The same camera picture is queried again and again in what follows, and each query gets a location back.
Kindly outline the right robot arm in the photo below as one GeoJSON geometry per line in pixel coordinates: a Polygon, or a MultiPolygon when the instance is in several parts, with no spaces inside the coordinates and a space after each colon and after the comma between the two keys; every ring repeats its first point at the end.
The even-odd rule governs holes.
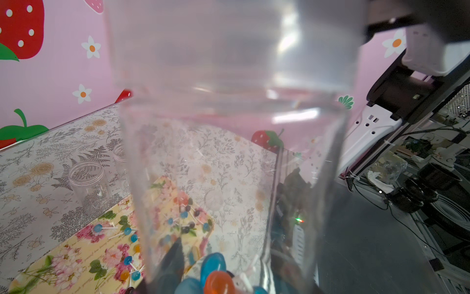
{"type": "Polygon", "coordinates": [[[470,75],[470,42],[451,41],[428,23],[406,17],[369,24],[366,35],[404,28],[409,44],[370,88],[367,104],[346,133],[337,176],[349,177],[359,159],[404,124],[416,124],[470,75]]]}

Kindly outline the clear candy jar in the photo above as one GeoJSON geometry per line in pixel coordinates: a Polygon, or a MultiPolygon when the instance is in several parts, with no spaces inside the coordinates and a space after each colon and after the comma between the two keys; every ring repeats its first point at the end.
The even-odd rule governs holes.
{"type": "MultiPolygon", "coordinates": [[[[133,98],[120,109],[139,230],[166,176],[211,216],[206,255],[174,294],[276,294],[271,250],[311,268],[318,254],[348,115],[333,99],[133,98]]],[[[157,265],[143,243],[150,294],[157,265]]]]}
{"type": "Polygon", "coordinates": [[[75,196],[86,208],[104,207],[110,200],[108,181],[103,166],[96,161],[73,165],[68,174],[75,196]]]}
{"type": "Polygon", "coordinates": [[[115,160],[115,167],[121,183],[124,184],[127,181],[126,175],[126,157],[125,150],[122,143],[116,145],[113,149],[113,159],[115,160]]]}

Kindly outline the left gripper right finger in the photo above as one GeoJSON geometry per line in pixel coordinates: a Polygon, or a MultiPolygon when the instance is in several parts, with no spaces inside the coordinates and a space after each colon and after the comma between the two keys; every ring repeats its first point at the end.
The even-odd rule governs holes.
{"type": "Polygon", "coordinates": [[[298,264],[291,255],[272,249],[271,270],[277,294],[312,293],[311,268],[302,262],[298,264]]]}

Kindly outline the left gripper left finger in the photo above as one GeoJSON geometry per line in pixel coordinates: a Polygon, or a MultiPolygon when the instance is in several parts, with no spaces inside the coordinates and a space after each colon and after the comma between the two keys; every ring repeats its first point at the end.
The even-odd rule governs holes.
{"type": "Polygon", "coordinates": [[[178,238],[166,253],[150,282],[151,294],[174,294],[185,268],[182,240],[178,238]]]}

